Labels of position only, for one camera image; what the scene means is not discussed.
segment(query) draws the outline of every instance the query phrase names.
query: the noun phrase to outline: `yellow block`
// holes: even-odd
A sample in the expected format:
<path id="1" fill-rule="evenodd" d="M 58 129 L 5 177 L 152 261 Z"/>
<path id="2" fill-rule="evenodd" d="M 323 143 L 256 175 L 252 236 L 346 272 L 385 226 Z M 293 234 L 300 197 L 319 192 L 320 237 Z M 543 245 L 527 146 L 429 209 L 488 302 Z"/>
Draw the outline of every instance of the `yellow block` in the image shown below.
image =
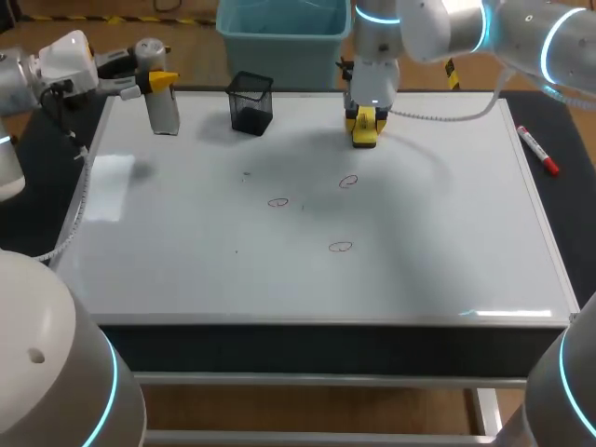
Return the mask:
<path id="1" fill-rule="evenodd" d="M 352 130 L 352 144 L 354 147 L 374 147 L 378 134 L 376 133 L 376 109 L 374 107 L 360 107 L 356 117 L 356 126 Z"/>
<path id="2" fill-rule="evenodd" d="M 149 85 L 151 86 L 151 91 L 157 93 L 158 91 L 171 86 L 178 80 L 178 77 L 180 77 L 180 75 L 173 72 L 150 72 Z"/>
<path id="3" fill-rule="evenodd" d="M 348 133 L 352 133 L 352 130 L 354 130 L 354 126 L 356 126 L 355 118 L 346 118 L 345 119 L 345 130 L 347 130 Z"/>
<path id="4" fill-rule="evenodd" d="M 385 125 L 387 124 L 387 120 L 386 119 L 379 119 L 376 122 L 376 133 L 380 134 L 383 129 L 385 128 Z"/>

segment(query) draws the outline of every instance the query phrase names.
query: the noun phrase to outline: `red drawing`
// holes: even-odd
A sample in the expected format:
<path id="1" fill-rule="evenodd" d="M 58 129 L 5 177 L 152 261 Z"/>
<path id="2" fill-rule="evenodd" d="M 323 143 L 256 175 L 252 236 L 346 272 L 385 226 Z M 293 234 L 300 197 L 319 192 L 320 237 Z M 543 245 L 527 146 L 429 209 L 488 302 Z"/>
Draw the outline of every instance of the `red drawing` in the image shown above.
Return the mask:
<path id="1" fill-rule="evenodd" d="M 334 253 L 343 253 L 344 251 L 348 251 L 352 248 L 354 244 L 352 242 L 335 242 L 329 246 L 329 251 L 333 251 Z"/>
<path id="2" fill-rule="evenodd" d="M 274 198 L 273 200 L 269 200 L 267 205 L 271 208 L 280 208 L 285 207 L 290 202 L 287 198 Z"/>
<path id="3" fill-rule="evenodd" d="M 348 175 L 339 182 L 339 187 L 342 189 L 349 189 L 353 184 L 358 183 L 358 175 Z"/>

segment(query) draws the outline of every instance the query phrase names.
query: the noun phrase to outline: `blue storage box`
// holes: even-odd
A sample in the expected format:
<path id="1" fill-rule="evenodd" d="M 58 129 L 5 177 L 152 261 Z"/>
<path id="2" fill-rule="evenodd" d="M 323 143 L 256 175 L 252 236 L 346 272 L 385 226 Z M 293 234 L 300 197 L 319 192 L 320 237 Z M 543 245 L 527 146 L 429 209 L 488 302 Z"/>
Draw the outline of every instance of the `blue storage box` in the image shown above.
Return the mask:
<path id="1" fill-rule="evenodd" d="M 274 89 L 335 87 L 350 0 L 220 0 L 217 31 L 230 75 L 272 77 Z"/>

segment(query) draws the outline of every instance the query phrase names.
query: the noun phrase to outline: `whiteboard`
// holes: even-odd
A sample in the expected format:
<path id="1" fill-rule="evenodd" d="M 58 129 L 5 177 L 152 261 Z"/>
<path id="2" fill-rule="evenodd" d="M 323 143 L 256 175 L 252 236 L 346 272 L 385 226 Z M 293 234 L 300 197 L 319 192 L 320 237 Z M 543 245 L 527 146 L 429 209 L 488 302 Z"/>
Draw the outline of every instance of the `whiteboard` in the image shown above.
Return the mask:
<path id="1" fill-rule="evenodd" d="M 151 132 L 143 101 L 104 110 L 80 233 L 52 265 L 98 323 L 566 326 L 578 311 L 505 101 L 466 123 L 391 115 L 371 150 L 351 147 L 340 93 L 274 94 L 261 138 L 231 130 L 224 93 L 178 103 L 177 137 Z"/>

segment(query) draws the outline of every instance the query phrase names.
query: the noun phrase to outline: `floor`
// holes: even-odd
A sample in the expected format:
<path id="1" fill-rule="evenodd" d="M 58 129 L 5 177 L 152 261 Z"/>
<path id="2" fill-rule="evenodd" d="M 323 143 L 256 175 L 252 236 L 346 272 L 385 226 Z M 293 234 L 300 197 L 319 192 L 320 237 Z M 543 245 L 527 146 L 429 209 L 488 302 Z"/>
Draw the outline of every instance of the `floor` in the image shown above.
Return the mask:
<path id="1" fill-rule="evenodd" d="M 159 0 L 162 7 L 175 0 Z M 585 6 L 588 0 L 564 3 Z M 20 0 L 25 14 L 153 16 L 151 0 Z M 217 0 L 183 0 L 176 17 L 214 18 Z M 21 23 L 0 34 L 0 47 L 21 45 L 36 52 L 61 35 L 81 29 L 98 52 L 127 47 L 148 35 L 172 46 L 171 69 L 180 84 L 226 86 L 224 42 L 213 30 L 158 23 L 36 22 Z M 353 54 L 345 42 L 344 55 Z M 403 88 L 447 89 L 442 64 L 400 61 Z M 489 56 L 457 58 L 463 89 L 492 89 L 500 67 Z M 520 76 L 508 88 L 531 88 Z M 596 163 L 593 115 L 572 111 L 576 126 Z M 11 117 L 8 129 L 20 134 L 28 116 Z M 415 390 L 325 387 L 148 386 L 144 388 L 150 428 L 207 430 L 289 430 L 378 433 L 467 434 L 474 431 L 469 398 L 464 390 Z M 499 403 L 507 419 L 522 401 L 522 391 L 502 390 Z"/>

